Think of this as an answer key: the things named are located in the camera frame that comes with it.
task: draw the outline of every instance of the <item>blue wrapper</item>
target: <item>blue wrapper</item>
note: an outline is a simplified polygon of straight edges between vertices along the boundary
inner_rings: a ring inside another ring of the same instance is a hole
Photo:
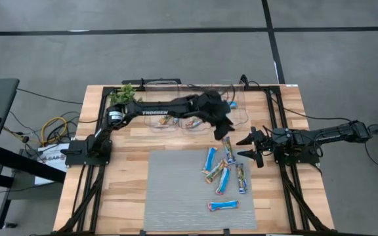
[[[227,154],[227,163],[229,165],[236,163],[236,158],[233,155],[233,148],[231,147],[230,137],[225,137],[222,139],[222,144]]]
[[[237,200],[224,202],[224,203],[214,203],[214,202],[208,203],[209,211],[233,209],[233,208],[238,208],[238,207],[239,207],[239,201]]]
[[[239,183],[239,193],[246,193],[247,182],[246,182],[246,177],[244,176],[243,163],[236,164],[236,171],[237,171],[237,181]]]
[[[228,102],[228,105],[230,105],[230,109],[237,108],[237,103],[236,102]]]
[[[207,160],[205,162],[205,166],[203,167],[202,172],[209,174],[211,169],[213,168],[213,163],[214,163],[214,157],[215,153],[217,152],[216,147],[210,147],[208,150],[208,155],[207,155]]]
[[[224,192],[226,191],[226,186],[227,186],[229,177],[230,177],[230,168],[224,167],[221,173],[220,184],[218,185],[218,188],[215,191],[215,193],[217,193],[218,195],[224,194]]]

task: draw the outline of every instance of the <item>gray felt pad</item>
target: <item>gray felt pad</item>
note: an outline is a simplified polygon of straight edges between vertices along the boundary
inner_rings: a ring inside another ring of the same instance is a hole
[[[250,168],[246,157],[236,156],[244,164],[247,193],[238,192],[235,164],[224,195],[217,195],[221,175],[212,184],[201,172],[208,150],[152,151],[148,167],[148,185],[144,216],[145,231],[198,231],[218,229],[256,229],[255,207],[251,192]],[[226,158],[224,150],[215,154],[214,166]],[[209,212],[211,201],[239,201],[239,208]]]

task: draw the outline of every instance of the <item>gray floor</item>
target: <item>gray floor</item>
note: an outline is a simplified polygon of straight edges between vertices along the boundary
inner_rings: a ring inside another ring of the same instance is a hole
[[[378,26],[378,0],[271,0],[274,27]],[[0,31],[179,27],[264,27],[260,1],[0,0]],[[306,112],[378,122],[378,32],[277,33],[287,83],[299,84]],[[81,101],[90,84],[179,77],[185,83],[237,81],[241,74],[275,83],[267,33],[0,37],[0,78],[20,87]],[[19,92],[12,111],[40,128],[80,107]],[[311,128],[336,122],[309,120]],[[7,126],[24,130],[10,116]],[[0,146],[22,147],[3,134]],[[378,161],[378,137],[368,144]],[[363,145],[324,146],[324,183],[339,231],[378,234],[378,166]],[[58,199],[15,201],[0,235],[48,233]]]

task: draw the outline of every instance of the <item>wooden table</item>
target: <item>wooden table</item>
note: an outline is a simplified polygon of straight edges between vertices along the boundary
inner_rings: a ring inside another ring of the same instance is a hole
[[[103,86],[87,87],[80,120],[97,119]],[[298,87],[281,85],[284,106],[299,113],[304,113]],[[136,97],[144,96],[138,92]],[[250,126],[257,129],[263,125],[271,127],[266,96],[263,92],[244,92],[248,122],[237,131],[229,134],[233,144],[245,138]],[[276,117],[279,117],[275,104]],[[304,117],[286,112],[290,128],[307,129],[308,123]],[[95,123],[79,123],[77,139],[83,140],[95,132]],[[212,131],[206,135],[187,135],[181,130],[168,133],[152,132],[144,124],[144,117],[137,117],[126,127],[114,131],[111,137],[113,151],[110,164],[106,166],[96,234],[137,234],[144,227],[144,209],[146,200],[146,183],[148,177],[148,159],[152,150],[168,149],[207,149],[210,146],[220,147],[220,142],[214,140]],[[231,233],[289,233],[289,222],[282,190],[282,181],[277,164],[272,155],[264,157],[264,167],[257,168],[251,161],[251,182],[257,230],[230,230]],[[324,185],[320,173],[311,165],[297,165],[303,188],[303,195],[315,215],[330,228],[333,222],[327,203]],[[68,169],[64,189],[60,199],[54,230],[61,228],[71,216],[72,205],[78,185],[82,166]],[[85,177],[81,183],[78,203],[81,201]],[[293,199],[297,227],[301,228],[299,208]],[[86,213],[84,229],[89,229],[92,202]],[[222,233],[222,231],[194,232],[148,232],[148,233]]]

